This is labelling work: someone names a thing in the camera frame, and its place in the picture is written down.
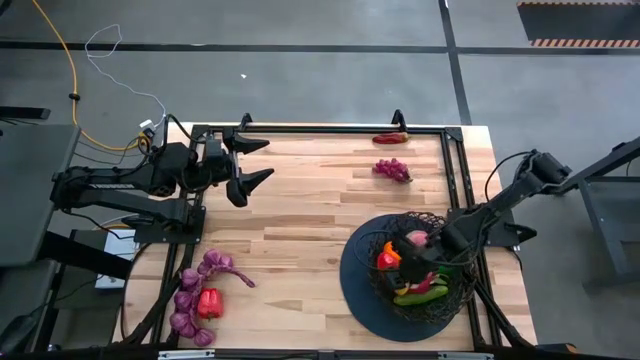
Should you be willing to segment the red bell pepper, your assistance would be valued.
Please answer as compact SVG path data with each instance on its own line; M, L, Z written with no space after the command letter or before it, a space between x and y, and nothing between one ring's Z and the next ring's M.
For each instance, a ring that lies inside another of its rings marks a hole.
M197 314L201 319L220 318L224 314L221 292L216 288L204 288L199 296Z

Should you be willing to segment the black mat with striped edge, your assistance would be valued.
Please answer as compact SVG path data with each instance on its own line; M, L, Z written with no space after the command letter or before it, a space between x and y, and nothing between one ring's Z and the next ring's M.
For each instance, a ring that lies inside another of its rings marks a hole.
M517 10L533 47L640 49L640 0L521 1Z

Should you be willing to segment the large purple grape bunch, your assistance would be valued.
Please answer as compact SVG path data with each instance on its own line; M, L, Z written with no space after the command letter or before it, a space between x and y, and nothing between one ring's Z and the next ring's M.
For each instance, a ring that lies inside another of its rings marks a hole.
M170 315L170 327L180 337L191 339L198 347L212 345L215 333L199 324L201 319L197 314L197 304L205 283L219 274L231 274L238 277L247 287L255 288L256 284L239 271L230 255L216 249L208 250L196 269L187 268L179 273L179 290L173 297L174 312Z

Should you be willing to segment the red chili pepper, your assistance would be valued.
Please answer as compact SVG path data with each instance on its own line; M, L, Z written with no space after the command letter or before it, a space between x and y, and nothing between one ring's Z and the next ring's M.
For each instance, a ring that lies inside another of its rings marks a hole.
M384 133L372 138L372 142L379 145L402 144L408 141L409 135L406 132Z

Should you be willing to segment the flat black bar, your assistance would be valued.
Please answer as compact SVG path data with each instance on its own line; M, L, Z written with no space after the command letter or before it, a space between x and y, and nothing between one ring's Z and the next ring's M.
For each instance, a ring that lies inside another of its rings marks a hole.
M0 106L2 118L47 120L50 114L48 108Z

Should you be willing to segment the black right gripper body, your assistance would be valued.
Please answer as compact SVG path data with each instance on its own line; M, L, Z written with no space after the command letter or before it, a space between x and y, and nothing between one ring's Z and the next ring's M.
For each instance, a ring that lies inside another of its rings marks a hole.
M446 251L437 235L426 245L416 245L407 238L397 241L397 253L400 255L399 274L405 282L422 282L429 272L448 264Z

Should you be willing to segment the black side table frame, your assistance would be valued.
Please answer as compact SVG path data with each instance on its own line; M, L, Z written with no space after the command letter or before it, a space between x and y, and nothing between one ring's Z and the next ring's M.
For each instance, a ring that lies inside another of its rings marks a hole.
M587 291L640 282L640 261L634 264L625 252L627 245L640 246L640 176L611 174L635 160L640 161L640 136L616 145L555 191L557 196L580 192L592 228L603 241L613 267L611 275L585 282Z

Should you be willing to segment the black aluminium table frame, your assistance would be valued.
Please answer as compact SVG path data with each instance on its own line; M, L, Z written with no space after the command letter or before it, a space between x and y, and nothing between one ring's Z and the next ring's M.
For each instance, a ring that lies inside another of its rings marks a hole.
M366 221L409 210L442 214L498 193L495 155L484 126L414 125L409 141L372 142L377 125L253 123L247 133L270 145L240 159L275 173L244 208L222 188L206 192L200 260L209 249L232 256L255 288L223 274L213 281L224 315L209 322L218 349L404 350L351 315L339 267L350 235ZM374 174L380 160L406 164L413 180Z

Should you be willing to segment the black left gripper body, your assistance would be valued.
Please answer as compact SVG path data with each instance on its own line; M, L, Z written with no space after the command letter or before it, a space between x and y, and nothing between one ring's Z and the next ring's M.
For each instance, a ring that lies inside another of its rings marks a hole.
M222 131L222 138L213 134L204 138L202 160L197 164L193 189L204 191L224 182L227 199L236 207L248 205L245 176L239 165L239 153L248 151L248 139L232 128Z

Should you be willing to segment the grey desk top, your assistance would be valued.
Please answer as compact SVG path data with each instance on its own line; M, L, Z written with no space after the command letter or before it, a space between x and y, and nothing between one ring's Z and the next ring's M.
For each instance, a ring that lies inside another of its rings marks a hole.
M0 268L35 261L53 213L53 176L79 138L72 125L0 125Z

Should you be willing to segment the white box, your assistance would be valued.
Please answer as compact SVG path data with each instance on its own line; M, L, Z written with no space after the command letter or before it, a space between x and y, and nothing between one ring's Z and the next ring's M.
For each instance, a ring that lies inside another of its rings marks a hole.
M135 230L113 229L106 238L104 251L131 261L139 248L139 245L134 241L134 236ZM124 279L98 274L94 288L97 290L122 289L124 283Z

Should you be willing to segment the green cucumber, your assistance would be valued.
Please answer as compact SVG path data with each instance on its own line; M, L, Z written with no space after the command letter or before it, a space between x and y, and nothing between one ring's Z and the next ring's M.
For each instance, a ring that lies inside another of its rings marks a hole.
M449 293L449 289L445 285L434 286L430 290L422 294L405 294L396 296L393 303L397 306L414 306L439 299Z

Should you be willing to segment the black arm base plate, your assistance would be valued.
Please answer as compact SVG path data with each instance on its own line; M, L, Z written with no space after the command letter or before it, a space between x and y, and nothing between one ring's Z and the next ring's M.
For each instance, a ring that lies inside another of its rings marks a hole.
M514 222L511 210L494 212L475 209L451 209L447 213L442 239L459 250L470 247L512 247L537 236L537 231Z
M135 229L134 241L137 243L197 244L202 240L205 216L206 208L196 206L188 212L185 224L176 221L154 221L149 225L140 225Z

